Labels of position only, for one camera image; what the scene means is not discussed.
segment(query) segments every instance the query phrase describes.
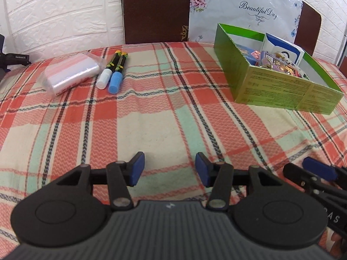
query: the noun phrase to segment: open box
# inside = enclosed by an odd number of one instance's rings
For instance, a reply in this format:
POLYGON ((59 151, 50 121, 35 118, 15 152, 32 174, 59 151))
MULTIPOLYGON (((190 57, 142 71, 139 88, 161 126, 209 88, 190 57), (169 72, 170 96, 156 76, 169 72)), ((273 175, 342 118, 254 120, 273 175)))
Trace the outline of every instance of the open box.
POLYGON ((260 50, 265 34, 219 23, 214 50, 234 101, 269 107, 330 114, 343 92, 327 72, 305 52, 299 67, 310 81, 251 65, 235 44, 260 50))

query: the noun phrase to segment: pink flower print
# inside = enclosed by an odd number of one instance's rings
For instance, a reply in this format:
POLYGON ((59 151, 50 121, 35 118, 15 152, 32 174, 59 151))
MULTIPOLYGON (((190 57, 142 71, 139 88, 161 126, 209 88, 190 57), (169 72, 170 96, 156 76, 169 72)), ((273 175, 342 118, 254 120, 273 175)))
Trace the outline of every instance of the pink flower print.
POLYGON ((190 4, 197 12, 201 12, 206 7, 206 0, 190 0, 190 4))

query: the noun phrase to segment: white marker cap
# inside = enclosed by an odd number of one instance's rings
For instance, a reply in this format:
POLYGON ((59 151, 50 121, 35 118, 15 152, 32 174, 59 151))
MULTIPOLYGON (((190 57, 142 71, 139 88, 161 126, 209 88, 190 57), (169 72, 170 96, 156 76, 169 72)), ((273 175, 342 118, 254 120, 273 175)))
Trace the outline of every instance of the white marker cap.
POLYGON ((102 90, 105 89, 108 82, 110 81, 112 75, 112 70, 106 68, 104 71, 100 74, 98 81, 97 81, 97 88, 102 90))

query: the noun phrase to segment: black circular disc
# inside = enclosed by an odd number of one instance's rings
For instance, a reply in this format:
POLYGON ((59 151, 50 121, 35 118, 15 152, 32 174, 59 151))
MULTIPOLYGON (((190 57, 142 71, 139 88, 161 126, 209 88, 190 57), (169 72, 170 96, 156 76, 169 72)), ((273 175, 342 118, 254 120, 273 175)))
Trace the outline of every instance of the black circular disc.
POLYGON ((268 187, 235 205, 232 216, 248 238, 268 247, 298 249, 319 241, 327 226, 323 206, 293 189, 268 187))
POLYGON ((11 225, 20 242, 68 246, 91 237, 104 224, 106 210, 97 198, 65 186, 43 189, 22 200, 12 212, 11 225))

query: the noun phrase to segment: blue gripper pad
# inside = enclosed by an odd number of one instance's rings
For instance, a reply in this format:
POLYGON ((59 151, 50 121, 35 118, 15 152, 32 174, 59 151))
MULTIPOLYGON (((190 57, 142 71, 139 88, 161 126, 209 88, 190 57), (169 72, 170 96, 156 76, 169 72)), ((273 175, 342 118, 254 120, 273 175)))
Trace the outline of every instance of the blue gripper pad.
POLYGON ((328 166, 312 157, 306 157, 303 160, 302 166, 305 170, 310 171, 328 182, 335 181, 338 178, 333 166, 328 166))
POLYGON ((129 163, 133 164, 133 168, 129 177, 131 186, 135 186, 140 179, 143 169, 145 168, 145 154, 138 152, 129 163))
POLYGON ((208 164, 209 161, 204 161, 203 157, 199 153, 195 156, 195 168, 199 174, 200 180, 205 187, 208 187, 210 184, 210 177, 208 175, 208 164))

